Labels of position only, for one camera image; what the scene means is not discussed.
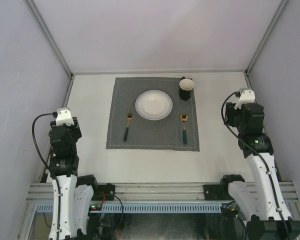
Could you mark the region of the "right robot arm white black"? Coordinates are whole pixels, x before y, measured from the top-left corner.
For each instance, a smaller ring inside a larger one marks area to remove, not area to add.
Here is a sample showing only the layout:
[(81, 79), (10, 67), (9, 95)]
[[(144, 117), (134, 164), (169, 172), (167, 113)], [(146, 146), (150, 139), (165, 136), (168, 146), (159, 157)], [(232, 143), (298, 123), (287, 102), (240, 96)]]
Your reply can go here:
[(225, 99), (221, 118), (225, 127), (238, 140), (243, 157), (252, 172), (257, 196), (246, 190), (238, 175), (219, 187), (220, 195), (234, 199), (245, 216), (245, 238), (249, 240), (295, 240), (300, 235), (300, 221), (289, 211), (276, 173), (274, 150), (264, 132), (264, 107), (256, 103), (252, 89), (242, 88), (230, 94), (237, 102)]

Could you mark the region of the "gold fork green handle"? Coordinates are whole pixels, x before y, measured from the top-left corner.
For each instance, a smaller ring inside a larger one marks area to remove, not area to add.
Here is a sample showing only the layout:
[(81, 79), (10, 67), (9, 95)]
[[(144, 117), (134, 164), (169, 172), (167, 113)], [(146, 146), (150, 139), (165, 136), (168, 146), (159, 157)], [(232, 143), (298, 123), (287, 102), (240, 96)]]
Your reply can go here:
[(132, 111), (128, 110), (127, 113), (127, 125), (126, 125), (126, 129), (125, 129), (125, 133), (124, 133), (124, 137), (123, 137), (123, 141), (126, 142), (128, 140), (128, 134), (129, 134), (129, 127), (130, 127), (130, 121), (132, 119)]

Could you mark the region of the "white bowl plate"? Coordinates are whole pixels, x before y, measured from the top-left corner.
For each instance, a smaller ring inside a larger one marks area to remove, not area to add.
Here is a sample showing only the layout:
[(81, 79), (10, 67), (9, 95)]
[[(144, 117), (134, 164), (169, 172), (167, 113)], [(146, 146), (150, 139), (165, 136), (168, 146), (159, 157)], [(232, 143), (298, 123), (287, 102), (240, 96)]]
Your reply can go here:
[(136, 112), (144, 119), (158, 121), (166, 118), (173, 109), (171, 97), (161, 90), (147, 90), (135, 101)]

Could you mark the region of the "dark mug cream inside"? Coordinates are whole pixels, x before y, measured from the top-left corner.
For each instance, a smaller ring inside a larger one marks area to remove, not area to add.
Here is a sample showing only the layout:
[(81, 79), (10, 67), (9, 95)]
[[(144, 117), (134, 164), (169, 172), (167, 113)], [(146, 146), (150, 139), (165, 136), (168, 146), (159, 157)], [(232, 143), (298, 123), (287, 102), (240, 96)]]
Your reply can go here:
[(191, 92), (195, 88), (195, 83), (192, 79), (183, 76), (179, 82), (179, 98), (187, 101), (191, 98)]

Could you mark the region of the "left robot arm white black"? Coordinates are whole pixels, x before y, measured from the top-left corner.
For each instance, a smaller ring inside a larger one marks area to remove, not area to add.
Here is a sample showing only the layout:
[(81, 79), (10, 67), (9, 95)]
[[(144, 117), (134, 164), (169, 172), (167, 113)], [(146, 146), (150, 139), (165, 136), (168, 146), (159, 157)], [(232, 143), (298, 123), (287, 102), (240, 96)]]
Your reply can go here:
[(93, 175), (78, 176), (77, 141), (82, 137), (79, 122), (67, 107), (51, 113), (48, 133), (49, 163), (53, 187), (53, 214), (50, 240), (88, 240), (88, 211), (100, 188)]

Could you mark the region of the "gold spoon green handle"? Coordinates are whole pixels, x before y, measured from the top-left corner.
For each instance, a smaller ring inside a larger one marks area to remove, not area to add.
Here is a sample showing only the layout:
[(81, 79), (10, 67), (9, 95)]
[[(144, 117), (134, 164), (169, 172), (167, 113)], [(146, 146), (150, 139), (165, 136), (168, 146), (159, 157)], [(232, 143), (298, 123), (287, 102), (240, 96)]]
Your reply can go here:
[(188, 120), (188, 116), (185, 113), (182, 113), (180, 115), (180, 120), (182, 121), (182, 140), (183, 144), (186, 145), (188, 143), (187, 141), (187, 133), (186, 133), (186, 122)]

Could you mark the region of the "grey cloth napkin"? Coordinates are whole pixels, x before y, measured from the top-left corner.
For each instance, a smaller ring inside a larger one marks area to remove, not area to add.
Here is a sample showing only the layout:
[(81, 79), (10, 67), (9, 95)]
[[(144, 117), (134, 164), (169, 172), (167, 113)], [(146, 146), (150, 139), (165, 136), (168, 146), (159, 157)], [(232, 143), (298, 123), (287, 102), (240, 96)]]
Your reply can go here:
[[(192, 92), (187, 101), (181, 100), (180, 80), (180, 77), (117, 77), (113, 87), (106, 148), (200, 151), (195, 94)], [(160, 90), (171, 97), (173, 108), (166, 118), (147, 120), (136, 112), (137, 97), (149, 90)], [(132, 118), (127, 141), (124, 141), (128, 110), (132, 112)], [(187, 144), (183, 144), (181, 114), (188, 116), (185, 123)]]

